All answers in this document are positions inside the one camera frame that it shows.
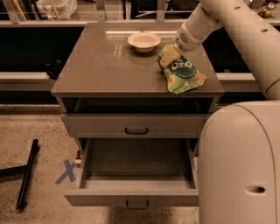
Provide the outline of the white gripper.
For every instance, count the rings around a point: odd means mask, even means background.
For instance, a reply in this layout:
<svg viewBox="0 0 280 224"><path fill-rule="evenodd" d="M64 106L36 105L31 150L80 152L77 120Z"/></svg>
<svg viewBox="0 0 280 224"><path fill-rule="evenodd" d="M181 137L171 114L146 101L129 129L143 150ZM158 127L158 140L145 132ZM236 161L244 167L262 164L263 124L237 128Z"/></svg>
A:
<svg viewBox="0 0 280 224"><path fill-rule="evenodd" d="M163 69L181 56L181 49L184 52L193 51L202 44L203 40L193 36L186 24L182 24L175 35L175 42L176 44L166 45L162 50L159 65Z"/></svg>

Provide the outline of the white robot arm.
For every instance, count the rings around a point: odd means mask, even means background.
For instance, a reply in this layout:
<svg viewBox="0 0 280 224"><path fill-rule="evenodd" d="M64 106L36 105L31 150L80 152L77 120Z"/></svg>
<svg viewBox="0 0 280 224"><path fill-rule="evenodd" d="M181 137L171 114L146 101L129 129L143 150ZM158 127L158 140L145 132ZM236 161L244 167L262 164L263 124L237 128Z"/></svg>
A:
<svg viewBox="0 0 280 224"><path fill-rule="evenodd" d="M199 224L280 224L280 33L243 0L199 0L161 67L225 28L266 99L214 112L199 138Z"/></svg>

